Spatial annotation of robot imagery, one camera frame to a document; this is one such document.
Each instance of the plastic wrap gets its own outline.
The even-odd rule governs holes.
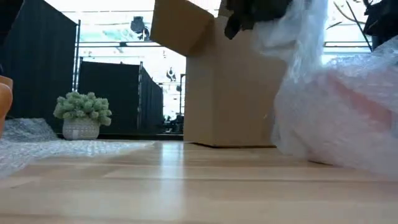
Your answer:
[[[275,98],[275,144],[311,161],[398,177],[398,37],[372,54],[322,67],[327,0],[306,9],[298,1],[300,30],[289,54],[260,48],[289,64]],[[263,42],[255,45],[280,45],[277,36],[287,35],[289,26],[273,26],[279,26],[274,37],[263,32]]]
[[[66,141],[57,138],[43,119],[8,120],[0,139],[0,178],[46,157],[118,155],[150,145],[151,142]]]

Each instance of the succulent plant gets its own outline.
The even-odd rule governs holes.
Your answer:
[[[99,124],[111,125],[108,100],[97,98],[94,93],[85,95],[74,91],[58,97],[53,114],[59,119],[90,118]]]

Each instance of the wooden floor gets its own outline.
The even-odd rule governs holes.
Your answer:
[[[0,180],[0,223],[398,223],[398,182],[276,149],[156,142]]]

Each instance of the box flap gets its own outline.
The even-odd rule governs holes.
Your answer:
[[[221,0],[221,4],[220,4],[220,9],[218,11],[218,16],[225,16],[225,17],[229,17],[232,15],[232,11],[229,11],[226,8],[226,2],[227,0]]]
[[[213,19],[208,11],[187,0],[155,0],[150,38],[189,56]]]

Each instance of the cardboard box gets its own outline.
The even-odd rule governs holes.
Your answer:
[[[251,31],[228,40],[227,20],[186,0],[155,2],[151,39],[187,57],[184,140],[270,146],[269,114],[286,65],[256,52]]]

